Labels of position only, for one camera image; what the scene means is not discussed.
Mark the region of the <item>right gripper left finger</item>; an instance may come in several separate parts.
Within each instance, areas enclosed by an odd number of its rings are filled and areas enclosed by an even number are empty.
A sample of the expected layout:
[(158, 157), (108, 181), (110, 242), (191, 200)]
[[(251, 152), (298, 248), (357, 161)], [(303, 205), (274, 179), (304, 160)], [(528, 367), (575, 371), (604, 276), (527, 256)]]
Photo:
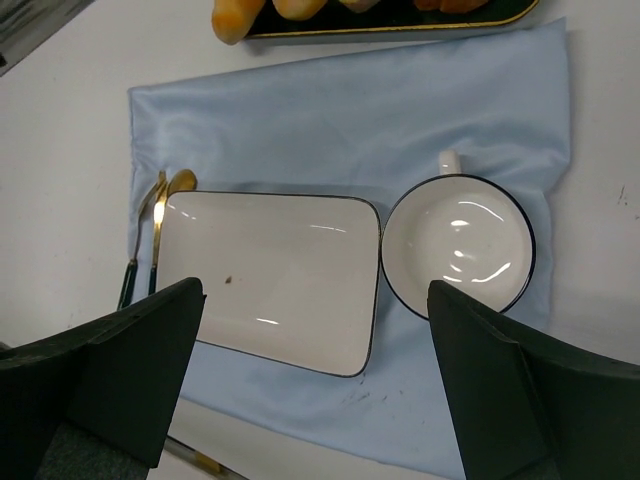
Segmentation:
[(185, 278), (129, 307), (1, 348), (4, 479), (144, 479), (159, 465), (206, 296)]

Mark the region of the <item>orange bread roll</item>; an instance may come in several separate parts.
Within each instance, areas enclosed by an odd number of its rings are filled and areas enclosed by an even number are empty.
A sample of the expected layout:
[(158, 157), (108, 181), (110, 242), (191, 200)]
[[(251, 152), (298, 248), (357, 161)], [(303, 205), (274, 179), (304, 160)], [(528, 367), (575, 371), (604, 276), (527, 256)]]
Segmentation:
[(265, 0), (215, 0), (211, 24), (216, 37), (227, 45), (235, 45), (246, 37)]

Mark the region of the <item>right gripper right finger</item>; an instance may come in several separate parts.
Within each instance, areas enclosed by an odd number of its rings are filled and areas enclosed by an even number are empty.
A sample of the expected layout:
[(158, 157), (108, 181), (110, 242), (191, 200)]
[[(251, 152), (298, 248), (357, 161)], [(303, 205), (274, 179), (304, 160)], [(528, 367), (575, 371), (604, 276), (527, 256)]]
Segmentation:
[(444, 281), (436, 357), (469, 479), (636, 479), (639, 368), (560, 341)]

